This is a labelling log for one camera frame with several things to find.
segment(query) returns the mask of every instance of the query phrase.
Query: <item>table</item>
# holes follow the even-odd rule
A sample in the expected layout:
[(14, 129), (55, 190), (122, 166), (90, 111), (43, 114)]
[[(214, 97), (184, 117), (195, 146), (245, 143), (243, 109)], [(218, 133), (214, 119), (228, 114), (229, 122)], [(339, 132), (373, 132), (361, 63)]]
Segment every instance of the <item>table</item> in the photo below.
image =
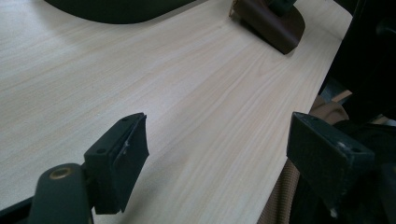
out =
[(83, 153), (118, 119), (148, 115), (150, 156), (124, 214), (95, 223), (255, 223), (350, 23), (300, 0), (283, 55), (199, 0), (138, 24), (85, 21), (41, 0), (0, 2), (0, 209)]

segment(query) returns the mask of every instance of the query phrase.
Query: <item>dark brown object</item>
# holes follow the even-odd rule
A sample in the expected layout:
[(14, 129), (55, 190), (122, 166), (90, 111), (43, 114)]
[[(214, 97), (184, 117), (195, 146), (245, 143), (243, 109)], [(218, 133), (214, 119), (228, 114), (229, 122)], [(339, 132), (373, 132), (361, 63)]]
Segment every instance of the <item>dark brown object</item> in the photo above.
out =
[(303, 36), (305, 22), (296, 7), (279, 17), (263, 0), (238, 0), (233, 11), (283, 54), (295, 49)]

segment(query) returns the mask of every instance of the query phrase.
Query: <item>wood grain surface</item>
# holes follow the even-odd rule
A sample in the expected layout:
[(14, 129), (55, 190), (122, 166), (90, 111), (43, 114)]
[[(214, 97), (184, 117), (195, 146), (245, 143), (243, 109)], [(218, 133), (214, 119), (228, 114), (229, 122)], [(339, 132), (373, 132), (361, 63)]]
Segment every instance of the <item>wood grain surface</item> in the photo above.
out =
[(0, 209), (144, 112), (150, 156), (124, 214), (95, 223), (255, 223), (350, 23), (299, 0), (306, 29), (283, 55), (197, 1), (138, 24), (85, 21), (41, 0), (0, 1)]

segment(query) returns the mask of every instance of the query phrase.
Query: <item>beige fabric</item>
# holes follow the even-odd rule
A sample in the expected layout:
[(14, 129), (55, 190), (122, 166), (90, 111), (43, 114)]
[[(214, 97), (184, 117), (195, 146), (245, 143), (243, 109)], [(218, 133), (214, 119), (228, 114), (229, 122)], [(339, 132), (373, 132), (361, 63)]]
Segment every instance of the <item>beige fabric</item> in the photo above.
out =
[[(310, 115), (323, 119), (333, 125), (348, 119), (347, 112), (336, 102), (326, 103), (317, 96), (309, 112)], [(288, 159), (283, 167), (276, 185), (262, 211), (258, 224), (287, 224), (289, 223), (291, 203), (297, 188), (300, 173)]]

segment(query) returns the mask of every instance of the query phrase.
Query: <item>black object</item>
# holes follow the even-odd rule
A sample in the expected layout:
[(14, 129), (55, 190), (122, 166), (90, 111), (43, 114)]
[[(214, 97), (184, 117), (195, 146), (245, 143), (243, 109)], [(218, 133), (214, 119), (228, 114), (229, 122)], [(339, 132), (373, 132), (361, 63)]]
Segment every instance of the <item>black object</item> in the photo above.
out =
[(394, 223), (396, 127), (293, 113), (288, 157), (301, 173), (291, 224)]
[(352, 21), (319, 94), (332, 78), (353, 92), (343, 108), (355, 123), (380, 114), (396, 119), (396, 1), (335, 2), (352, 15)]
[(194, 0), (45, 0), (90, 21), (114, 24), (148, 21)]
[(0, 212), (0, 223), (93, 223), (96, 214), (123, 212), (149, 155), (146, 116), (120, 119), (84, 154), (40, 176), (34, 197)]
[(295, 0), (234, 0), (232, 9), (270, 45), (283, 54), (295, 49), (303, 36), (304, 18)]

